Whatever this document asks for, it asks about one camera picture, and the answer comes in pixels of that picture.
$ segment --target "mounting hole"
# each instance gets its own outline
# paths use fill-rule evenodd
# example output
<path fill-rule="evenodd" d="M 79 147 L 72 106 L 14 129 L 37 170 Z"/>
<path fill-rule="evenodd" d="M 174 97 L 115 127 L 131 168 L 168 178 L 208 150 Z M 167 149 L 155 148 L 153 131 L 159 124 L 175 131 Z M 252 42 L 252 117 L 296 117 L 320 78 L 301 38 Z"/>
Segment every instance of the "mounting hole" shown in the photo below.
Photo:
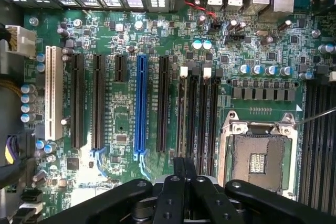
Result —
<path fill-rule="evenodd" d="M 163 215 L 163 218 L 169 220 L 173 217 L 172 213 L 171 212 L 166 212 L 164 215 Z"/>
<path fill-rule="evenodd" d="M 218 205 L 218 206 L 221 206 L 223 204 L 223 202 L 221 200 L 216 200 L 215 202 L 216 202 L 216 205 Z"/>
<path fill-rule="evenodd" d="M 224 218 L 225 220 L 231 220 L 231 215 L 225 213 L 225 214 L 223 214 L 223 218 Z"/>

